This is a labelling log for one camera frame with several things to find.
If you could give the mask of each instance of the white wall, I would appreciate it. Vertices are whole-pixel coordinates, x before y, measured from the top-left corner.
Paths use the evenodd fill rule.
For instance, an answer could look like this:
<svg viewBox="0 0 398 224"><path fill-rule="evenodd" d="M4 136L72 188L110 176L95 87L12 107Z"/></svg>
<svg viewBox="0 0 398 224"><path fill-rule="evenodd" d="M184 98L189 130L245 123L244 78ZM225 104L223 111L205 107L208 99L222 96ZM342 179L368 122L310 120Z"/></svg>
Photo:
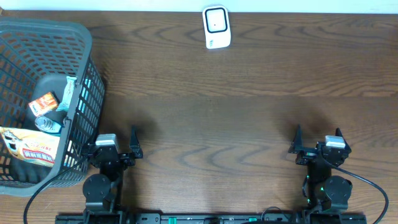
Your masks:
<svg viewBox="0 0 398 224"><path fill-rule="evenodd" d="M3 9L199 12L222 4L230 12L398 14L398 0L0 0Z"/></svg>

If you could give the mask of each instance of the snack package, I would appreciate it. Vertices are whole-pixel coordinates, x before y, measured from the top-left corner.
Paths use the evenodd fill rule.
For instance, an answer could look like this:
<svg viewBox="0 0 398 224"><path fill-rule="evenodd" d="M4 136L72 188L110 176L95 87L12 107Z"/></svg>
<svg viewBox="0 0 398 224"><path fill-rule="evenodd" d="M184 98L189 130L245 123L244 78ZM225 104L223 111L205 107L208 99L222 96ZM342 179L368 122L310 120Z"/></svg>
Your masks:
<svg viewBox="0 0 398 224"><path fill-rule="evenodd" d="M38 117L38 116L43 116L46 113L57 108L58 102L53 96L53 94L51 92L48 92L39 99L30 102L29 107L31 108L33 114L36 117Z"/></svg>
<svg viewBox="0 0 398 224"><path fill-rule="evenodd" d="M15 158L42 166L54 165L59 137L19 128L0 127L0 133Z"/></svg>
<svg viewBox="0 0 398 224"><path fill-rule="evenodd" d="M56 111L68 111L73 91L75 90L76 77L67 76L67 85L63 91L62 102Z"/></svg>

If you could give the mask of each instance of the wooden table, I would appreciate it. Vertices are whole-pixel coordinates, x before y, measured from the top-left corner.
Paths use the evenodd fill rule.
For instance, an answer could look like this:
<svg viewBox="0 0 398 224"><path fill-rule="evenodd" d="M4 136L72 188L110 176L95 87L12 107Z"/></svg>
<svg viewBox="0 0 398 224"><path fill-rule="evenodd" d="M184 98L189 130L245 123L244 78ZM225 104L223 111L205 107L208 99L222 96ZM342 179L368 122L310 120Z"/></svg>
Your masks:
<svg viewBox="0 0 398 224"><path fill-rule="evenodd" d="M383 223L398 222L398 16L230 13L231 46L207 50L200 13L3 14L90 30L108 83L100 130L125 149L134 124L144 149L126 172L126 205L174 213L303 206L306 167L287 154L300 123L308 146L341 128L353 149L342 168L384 188ZM354 185L349 211L372 223L381 193L342 176ZM30 223L80 213L81 186L40 194ZM1 222L22 222L27 201L1 196Z"/></svg>

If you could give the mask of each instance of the gray plastic basket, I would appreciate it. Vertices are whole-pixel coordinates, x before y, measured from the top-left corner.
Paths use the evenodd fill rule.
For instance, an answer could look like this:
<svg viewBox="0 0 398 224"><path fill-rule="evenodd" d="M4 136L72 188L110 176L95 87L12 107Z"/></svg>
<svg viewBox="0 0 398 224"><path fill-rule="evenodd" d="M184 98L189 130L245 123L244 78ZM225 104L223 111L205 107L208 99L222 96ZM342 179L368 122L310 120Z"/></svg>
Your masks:
<svg viewBox="0 0 398 224"><path fill-rule="evenodd" d="M0 141L0 194L30 196L81 158L82 145L98 128L104 98L91 45L90 33L80 24L0 17L0 126L36 129L27 104L49 91L61 100L66 76L77 78L68 112L62 118L54 112L52 118L65 126L52 168L16 159ZM50 186L77 184L87 167L78 166Z"/></svg>

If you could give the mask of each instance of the mesh basket side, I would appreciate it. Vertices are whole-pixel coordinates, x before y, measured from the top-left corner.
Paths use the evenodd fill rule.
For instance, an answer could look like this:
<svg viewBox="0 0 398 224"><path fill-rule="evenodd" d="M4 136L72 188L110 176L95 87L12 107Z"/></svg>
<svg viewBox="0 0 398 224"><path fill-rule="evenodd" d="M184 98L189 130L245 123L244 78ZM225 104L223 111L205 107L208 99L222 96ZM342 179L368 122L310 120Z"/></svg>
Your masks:
<svg viewBox="0 0 398 224"><path fill-rule="evenodd" d="M62 166L63 170L80 160L82 147L95 134L101 116L105 89L91 57L88 60L81 85L82 91L77 101L68 149ZM77 169L60 177L58 181L52 184L52 187L66 187L76 184L84 178L87 168L88 164L83 163Z"/></svg>

